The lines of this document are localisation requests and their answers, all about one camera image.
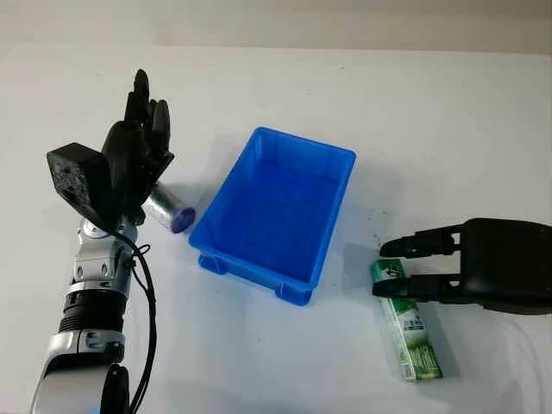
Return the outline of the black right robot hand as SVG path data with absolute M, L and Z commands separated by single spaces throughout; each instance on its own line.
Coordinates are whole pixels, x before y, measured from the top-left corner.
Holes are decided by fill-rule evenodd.
M 383 258 L 459 253 L 458 273 L 377 281 L 373 295 L 441 304 L 477 304 L 516 315 L 551 312 L 551 228 L 547 224 L 472 218 L 386 242 Z

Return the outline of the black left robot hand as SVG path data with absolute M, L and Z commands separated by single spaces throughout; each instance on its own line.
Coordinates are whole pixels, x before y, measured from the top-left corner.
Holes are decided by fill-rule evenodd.
M 140 69 L 127 97 L 124 118 L 110 128 L 102 148 L 117 211 L 136 226 L 144 223 L 142 205 L 174 158 L 170 136 L 168 104 L 149 96 L 148 76 Z

